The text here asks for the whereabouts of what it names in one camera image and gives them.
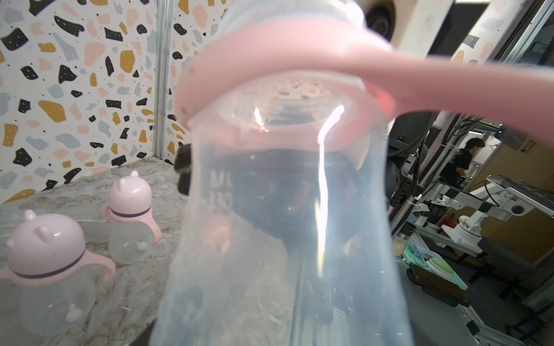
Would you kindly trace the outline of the small clear baby bottle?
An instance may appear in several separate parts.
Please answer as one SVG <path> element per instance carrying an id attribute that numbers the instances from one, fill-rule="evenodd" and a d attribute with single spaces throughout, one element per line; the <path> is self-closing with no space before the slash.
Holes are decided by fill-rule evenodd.
<path id="1" fill-rule="evenodd" d="M 57 213 L 24 212 L 23 222 L 8 236 L 1 279 L 20 289 L 20 321 L 28 332 L 52 336 L 85 320 L 97 292 L 89 265 L 106 269 L 105 282 L 115 275 L 114 261 L 87 250 L 77 221 Z"/>

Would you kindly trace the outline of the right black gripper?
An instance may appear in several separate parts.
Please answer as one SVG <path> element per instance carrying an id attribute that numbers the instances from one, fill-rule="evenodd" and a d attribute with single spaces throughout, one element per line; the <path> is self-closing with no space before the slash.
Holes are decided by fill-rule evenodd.
<path id="1" fill-rule="evenodd" d="M 266 235 L 290 253 L 341 248 L 368 224 L 367 184 L 341 151 L 177 150 L 178 191 L 188 197 L 182 251 L 227 252 Z"/>

